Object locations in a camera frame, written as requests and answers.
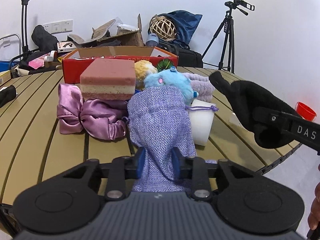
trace screw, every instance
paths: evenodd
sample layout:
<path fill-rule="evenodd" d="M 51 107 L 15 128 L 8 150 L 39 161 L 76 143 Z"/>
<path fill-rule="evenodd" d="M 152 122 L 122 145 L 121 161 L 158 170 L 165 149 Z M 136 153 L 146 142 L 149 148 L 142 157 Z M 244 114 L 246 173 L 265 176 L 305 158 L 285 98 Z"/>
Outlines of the screw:
<path fill-rule="evenodd" d="M 108 198 L 120 198 L 122 196 L 122 192 L 119 190 L 110 190 L 107 193 Z"/>
<path fill-rule="evenodd" d="M 209 195 L 210 195 L 209 191 L 207 191 L 205 189 L 198 189 L 195 191 L 196 197 L 207 198 L 207 197 L 209 197 Z"/>

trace green pumpkin decoration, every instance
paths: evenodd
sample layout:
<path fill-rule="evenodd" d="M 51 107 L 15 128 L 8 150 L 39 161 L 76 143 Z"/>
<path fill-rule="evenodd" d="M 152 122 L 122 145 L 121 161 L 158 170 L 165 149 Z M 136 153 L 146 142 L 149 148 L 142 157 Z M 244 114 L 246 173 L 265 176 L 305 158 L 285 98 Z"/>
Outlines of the green pumpkin decoration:
<path fill-rule="evenodd" d="M 170 69 L 173 66 L 174 66 L 173 62 L 171 60 L 165 58 L 165 59 L 159 61 L 156 68 L 157 68 L 158 72 L 160 72 L 160 71 L 163 71 L 166 69 Z"/>

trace satin bow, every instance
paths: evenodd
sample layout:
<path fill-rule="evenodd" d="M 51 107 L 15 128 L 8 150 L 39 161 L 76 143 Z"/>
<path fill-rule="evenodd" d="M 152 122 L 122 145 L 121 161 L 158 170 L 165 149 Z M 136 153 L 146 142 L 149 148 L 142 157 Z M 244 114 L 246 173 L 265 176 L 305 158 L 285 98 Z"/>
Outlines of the satin bow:
<path fill-rule="evenodd" d="M 115 140 L 125 136 L 127 102 L 122 100 L 89 99 L 84 102 L 76 85 L 59 84 L 57 118 L 61 134 L 72 134 L 85 129 L 91 136 L 102 140 Z"/>

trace human hand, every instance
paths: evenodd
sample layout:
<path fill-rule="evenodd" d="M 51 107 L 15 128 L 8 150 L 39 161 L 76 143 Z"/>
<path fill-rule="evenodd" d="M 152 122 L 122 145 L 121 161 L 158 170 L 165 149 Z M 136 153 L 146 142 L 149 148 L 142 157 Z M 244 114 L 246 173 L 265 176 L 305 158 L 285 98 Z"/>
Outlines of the human hand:
<path fill-rule="evenodd" d="M 316 186 L 315 196 L 316 198 L 312 202 L 308 216 L 308 224 L 311 230 L 315 230 L 320 222 L 320 182 Z"/>

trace wicker ball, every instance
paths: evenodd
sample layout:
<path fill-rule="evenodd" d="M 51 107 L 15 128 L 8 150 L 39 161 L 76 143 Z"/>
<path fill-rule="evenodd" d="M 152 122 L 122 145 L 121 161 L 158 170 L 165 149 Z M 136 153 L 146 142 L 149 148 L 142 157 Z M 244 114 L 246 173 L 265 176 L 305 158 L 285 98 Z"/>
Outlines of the wicker ball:
<path fill-rule="evenodd" d="M 153 16 L 150 21 L 150 31 L 165 41 L 173 41 L 177 35 L 173 22 L 165 16 Z"/>

